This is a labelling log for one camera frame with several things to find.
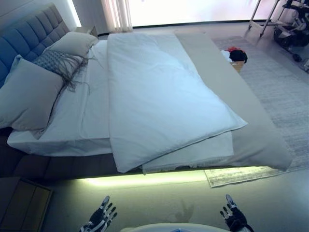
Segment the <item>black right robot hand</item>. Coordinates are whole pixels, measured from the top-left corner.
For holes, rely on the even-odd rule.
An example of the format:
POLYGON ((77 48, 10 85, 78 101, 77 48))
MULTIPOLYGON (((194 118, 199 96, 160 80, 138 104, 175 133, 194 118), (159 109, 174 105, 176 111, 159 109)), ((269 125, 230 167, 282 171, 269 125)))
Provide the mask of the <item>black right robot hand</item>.
POLYGON ((222 207, 220 214, 231 232, 242 232, 247 224, 247 219, 229 194, 226 194, 225 198, 227 203, 222 207))

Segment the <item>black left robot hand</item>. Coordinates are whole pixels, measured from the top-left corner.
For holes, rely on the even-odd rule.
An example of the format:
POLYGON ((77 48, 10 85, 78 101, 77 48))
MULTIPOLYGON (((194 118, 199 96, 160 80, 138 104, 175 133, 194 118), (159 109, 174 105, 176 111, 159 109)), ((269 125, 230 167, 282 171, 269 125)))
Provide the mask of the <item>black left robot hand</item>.
POLYGON ((116 207, 109 201, 110 197, 106 196, 88 222, 79 229, 79 232, 105 232, 107 230, 118 215, 116 207))

